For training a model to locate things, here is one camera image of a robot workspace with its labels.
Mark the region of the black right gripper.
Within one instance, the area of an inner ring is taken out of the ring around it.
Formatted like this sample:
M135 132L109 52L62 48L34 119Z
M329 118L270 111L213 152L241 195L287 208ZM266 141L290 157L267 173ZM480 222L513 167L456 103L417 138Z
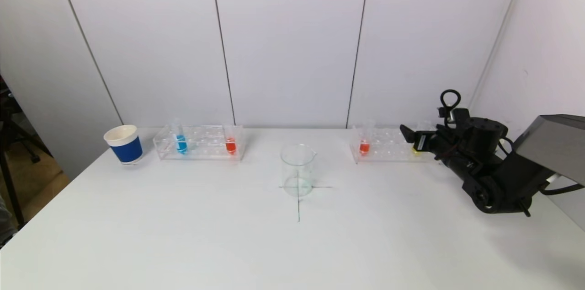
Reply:
M456 156L456 135L453 130L414 131L401 124L399 130L407 143L414 143L417 152L433 154L435 161L445 161Z

